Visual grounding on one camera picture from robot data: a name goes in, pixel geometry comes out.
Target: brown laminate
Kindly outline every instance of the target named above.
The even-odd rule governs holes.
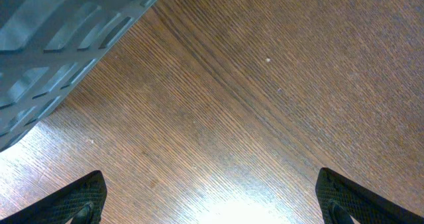
[[[0,154],[0,218],[92,170],[102,223],[322,223],[327,166],[424,215],[424,0],[159,0]]]

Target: wooden floor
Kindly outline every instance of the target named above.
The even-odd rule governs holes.
[[[330,167],[424,215],[424,0],[159,0],[0,154],[0,218],[92,170],[102,223],[322,223]]]

